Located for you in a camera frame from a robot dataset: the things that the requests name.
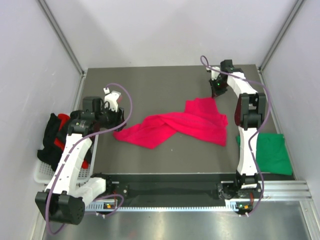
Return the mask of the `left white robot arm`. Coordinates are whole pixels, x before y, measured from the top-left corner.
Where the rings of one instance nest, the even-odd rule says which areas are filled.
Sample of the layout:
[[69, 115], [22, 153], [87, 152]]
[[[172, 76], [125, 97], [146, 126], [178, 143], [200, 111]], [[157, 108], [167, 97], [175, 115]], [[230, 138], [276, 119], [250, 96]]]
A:
[[77, 187], [77, 179], [83, 161], [96, 135], [104, 131], [121, 130], [124, 123], [124, 109], [119, 107], [121, 94], [107, 93], [104, 98], [88, 96], [82, 100], [82, 109], [73, 111], [67, 125], [64, 150], [57, 169], [46, 189], [35, 196], [35, 203], [47, 223], [78, 225], [85, 209], [95, 200], [113, 198], [109, 210], [117, 210], [118, 199], [111, 178], [103, 173], [91, 175], [88, 181]]

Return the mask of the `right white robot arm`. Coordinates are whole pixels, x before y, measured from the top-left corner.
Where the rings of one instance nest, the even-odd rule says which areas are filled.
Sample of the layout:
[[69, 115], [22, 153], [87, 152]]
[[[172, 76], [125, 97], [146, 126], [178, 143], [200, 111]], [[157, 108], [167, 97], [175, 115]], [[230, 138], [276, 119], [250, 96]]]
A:
[[211, 73], [212, 98], [223, 95], [227, 88], [231, 88], [237, 97], [234, 122], [240, 137], [239, 163], [233, 183], [218, 184], [218, 192], [226, 200], [249, 198], [261, 191], [256, 161], [257, 130], [265, 120], [267, 97], [250, 85], [244, 72], [234, 67], [232, 60], [224, 60], [219, 67], [209, 66], [206, 70]]

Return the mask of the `pink t shirt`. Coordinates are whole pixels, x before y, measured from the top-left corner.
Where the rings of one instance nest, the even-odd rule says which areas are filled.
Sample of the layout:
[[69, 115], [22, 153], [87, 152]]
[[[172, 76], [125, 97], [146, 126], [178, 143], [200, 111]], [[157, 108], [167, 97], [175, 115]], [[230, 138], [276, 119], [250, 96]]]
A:
[[154, 149], [176, 133], [191, 136], [212, 144], [226, 146], [228, 118], [219, 112], [211, 97], [185, 102], [183, 112], [169, 112], [147, 116], [138, 123], [113, 136], [120, 142]]

